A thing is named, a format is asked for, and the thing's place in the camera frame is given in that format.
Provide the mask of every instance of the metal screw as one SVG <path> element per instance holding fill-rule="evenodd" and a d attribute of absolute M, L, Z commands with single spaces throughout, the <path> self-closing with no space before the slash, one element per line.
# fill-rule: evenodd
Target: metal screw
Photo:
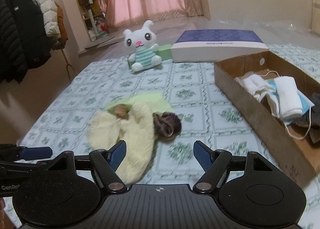
<path fill-rule="evenodd" d="M 209 183 L 201 182 L 196 185 L 196 188 L 204 191 L 209 190 L 211 188 L 211 185 Z"/>
<path fill-rule="evenodd" d="M 109 184 L 108 187 L 111 190 L 118 191 L 118 190 L 123 189 L 124 185 L 122 183 L 119 183 L 119 182 L 113 182 L 113 183 Z"/>

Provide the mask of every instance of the white towel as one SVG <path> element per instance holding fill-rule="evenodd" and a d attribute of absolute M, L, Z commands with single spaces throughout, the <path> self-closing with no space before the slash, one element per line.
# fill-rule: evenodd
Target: white towel
<path fill-rule="evenodd" d="M 293 77 L 281 76 L 275 78 L 279 95 L 280 116 L 283 121 L 302 116 L 302 104 Z"/>
<path fill-rule="evenodd" d="M 271 109 L 271 114 L 273 117 L 279 118 L 280 107 L 279 107 L 279 99 L 276 94 L 269 93 L 266 95 L 268 104 Z"/>
<path fill-rule="evenodd" d="M 261 102 L 267 94 L 275 92 L 275 89 L 257 74 L 252 74 L 249 77 L 244 78 L 242 82 L 248 93 L 259 102 Z"/>

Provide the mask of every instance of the mask ear loop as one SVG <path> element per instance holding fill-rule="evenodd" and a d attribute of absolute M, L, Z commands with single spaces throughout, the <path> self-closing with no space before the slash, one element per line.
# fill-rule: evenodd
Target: mask ear loop
<path fill-rule="evenodd" d="M 266 74 L 260 74 L 260 76 L 265 77 L 265 76 L 267 76 L 267 75 L 270 74 L 270 73 L 275 73 L 275 74 L 277 74 L 278 77 L 280 77 L 280 75 L 278 74 L 278 72 L 277 72 L 277 71 L 273 71 L 273 70 L 269 70 L 268 73 L 266 73 Z"/>
<path fill-rule="evenodd" d="M 309 108 L 309 128 L 308 128 L 306 134 L 305 134 L 303 137 L 296 137 L 296 136 L 292 135 L 292 134 L 290 133 L 287 125 L 284 124 L 284 126 L 285 126 L 285 129 L 287 130 L 287 132 L 288 132 L 288 134 L 289 134 L 290 137 L 292 137 L 292 138 L 294 138 L 294 139 L 296 139 L 296 140 L 299 140 L 299 141 L 300 141 L 300 140 L 303 140 L 303 139 L 308 135 L 308 133 L 309 133 L 309 131 L 310 131 L 310 129 L 311 129 L 311 106 L 310 106 L 310 108 Z"/>

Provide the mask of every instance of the crosshair mark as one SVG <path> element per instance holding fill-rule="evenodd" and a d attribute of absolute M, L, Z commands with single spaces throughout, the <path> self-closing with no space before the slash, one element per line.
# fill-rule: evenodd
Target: crosshair mark
<path fill-rule="evenodd" d="M 157 187 L 155 190 L 157 190 L 159 193 L 162 192 L 163 190 L 165 190 L 163 187 Z"/>

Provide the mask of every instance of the bunny toy eye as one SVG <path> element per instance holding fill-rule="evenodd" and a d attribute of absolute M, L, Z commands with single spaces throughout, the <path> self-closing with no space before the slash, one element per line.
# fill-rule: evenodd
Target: bunny toy eye
<path fill-rule="evenodd" d="M 131 46 L 131 44 L 132 44 L 131 39 L 130 39 L 130 38 L 129 38 L 129 39 L 127 39 L 127 46 Z"/>
<path fill-rule="evenodd" d="M 150 33 L 146 33 L 146 34 L 144 35 L 144 38 L 149 41 L 149 40 L 152 39 L 152 36 L 151 36 Z"/>

